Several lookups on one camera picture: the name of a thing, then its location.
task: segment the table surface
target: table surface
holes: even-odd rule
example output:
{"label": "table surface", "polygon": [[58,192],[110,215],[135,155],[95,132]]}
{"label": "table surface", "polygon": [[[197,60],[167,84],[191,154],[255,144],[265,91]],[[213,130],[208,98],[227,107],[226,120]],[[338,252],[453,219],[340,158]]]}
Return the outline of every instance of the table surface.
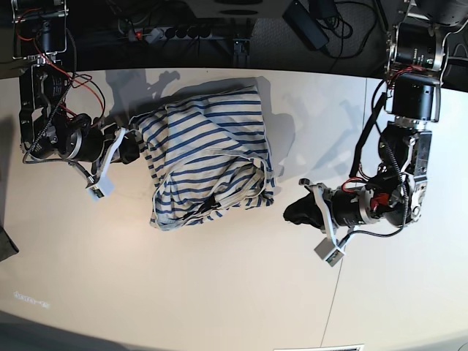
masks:
{"label": "table surface", "polygon": [[[71,167],[21,163],[18,80],[2,80],[0,133],[4,143],[8,139],[4,150],[11,150],[3,153],[8,167],[0,178],[7,184],[4,226],[20,253],[0,263],[0,310],[165,350],[359,343],[392,350],[467,329],[462,270],[468,255],[456,253],[457,243],[466,240],[457,223],[467,209],[459,200],[467,195],[461,181],[467,166],[459,156],[468,107],[463,94],[442,95],[420,223],[393,239],[353,239],[342,267],[330,268],[314,253],[323,234],[286,223],[282,213],[306,194],[300,178],[332,187],[347,179],[376,81],[234,69],[92,75],[116,119],[151,110],[165,97],[257,85],[278,183],[275,204],[160,232],[148,223],[154,187],[144,159],[113,165],[109,176],[115,192],[93,203]],[[90,116],[99,110],[85,89],[73,90],[67,104]],[[363,161],[373,173],[376,135]],[[372,229],[391,230],[387,224]],[[18,300],[15,293],[50,308]],[[416,324],[416,331],[408,328]]]}

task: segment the blue and white striped fabric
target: blue and white striped fabric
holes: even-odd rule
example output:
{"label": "blue and white striped fabric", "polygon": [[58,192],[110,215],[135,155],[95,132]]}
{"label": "blue and white striped fabric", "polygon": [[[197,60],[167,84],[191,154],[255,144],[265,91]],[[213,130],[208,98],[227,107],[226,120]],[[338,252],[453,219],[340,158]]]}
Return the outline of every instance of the blue and white striped fabric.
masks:
{"label": "blue and white striped fabric", "polygon": [[212,221],[231,207],[273,203],[256,87],[165,105],[132,123],[156,187],[154,227],[173,230]]}

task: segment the black cloth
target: black cloth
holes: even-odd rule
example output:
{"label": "black cloth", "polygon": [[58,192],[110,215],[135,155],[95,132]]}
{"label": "black cloth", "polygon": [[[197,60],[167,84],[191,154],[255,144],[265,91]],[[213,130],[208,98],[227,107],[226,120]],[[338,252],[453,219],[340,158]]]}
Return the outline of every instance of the black cloth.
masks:
{"label": "black cloth", "polygon": [[323,227],[322,212],[315,203],[314,195],[309,194],[286,208],[284,220],[299,224],[310,224],[317,229]]}
{"label": "black cloth", "polygon": [[0,262],[17,254],[19,251],[13,240],[5,232],[5,229],[0,227]]}

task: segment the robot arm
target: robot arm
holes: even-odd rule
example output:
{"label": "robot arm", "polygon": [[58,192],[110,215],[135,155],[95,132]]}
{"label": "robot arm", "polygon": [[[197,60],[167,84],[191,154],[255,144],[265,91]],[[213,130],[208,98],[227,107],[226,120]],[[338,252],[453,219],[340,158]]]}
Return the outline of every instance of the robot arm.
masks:
{"label": "robot arm", "polygon": [[[15,22],[14,56],[33,61],[20,77],[20,132],[26,164],[65,162],[86,179],[94,199],[113,189],[106,176],[111,162],[128,164],[139,156],[134,137],[115,124],[103,125],[99,118],[80,113],[70,118],[65,97],[76,74],[59,69],[57,55],[76,47],[67,30],[67,3],[57,1],[12,0]],[[40,116],[33,118],[35,111]],[[89,173],[80,162],[92,164]]]}
{"label": "robot arm", "polygon": [[[388,238],[419,220],[428,185],[432,137],[426,126],[439,121],[440,89],[448,64],[447,38],[464,28],[467,14],[468,4],[456,0],[402,1],[397,23],[388,33],[386,79],[374,92],[372,114],[356,145],[349,181],[333,190],[301,180],[309,195],[290,205],[284,218],[310,224],[327,235],[315,252],[331,266],[344,256],[344,248],[355,234]],[[383,83],[386,92],[374,104]],[[377,117],[383,108],[395,120],[382,132]],[[380,133],[382,162],[377,174],[368,177],[361,169],[361,151],[374,126]],[[363,185],[348,189],[351,182]],[[358,229],[382,218],[397,227],[396,231],[377,234]],[[338,227],[349,228],[341,240],[336,237]]]}

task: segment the sticker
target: sticker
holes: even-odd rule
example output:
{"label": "sticker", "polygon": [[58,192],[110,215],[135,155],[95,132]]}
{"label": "sticker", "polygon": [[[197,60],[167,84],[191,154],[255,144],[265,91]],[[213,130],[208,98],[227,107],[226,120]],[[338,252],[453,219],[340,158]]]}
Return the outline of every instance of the sticker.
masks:
{"label": "sticker", "polygon": [[38,301],[34,298],[30,298],[29,296],[25,296],[23,294],[20,294],[18,291],[15,292],[15,294],[13,294],[15,296],[15,298],[17,298],[18,300],[22,300],[22,301],[25,301],[25,302],[29,302],[30,304],[33,304],[33,305],[40,305],[41,307],[45,308],[45,309],[49,309],[50,308],[50,304],[47,303],[47,302],[44,302],[44,301]]}

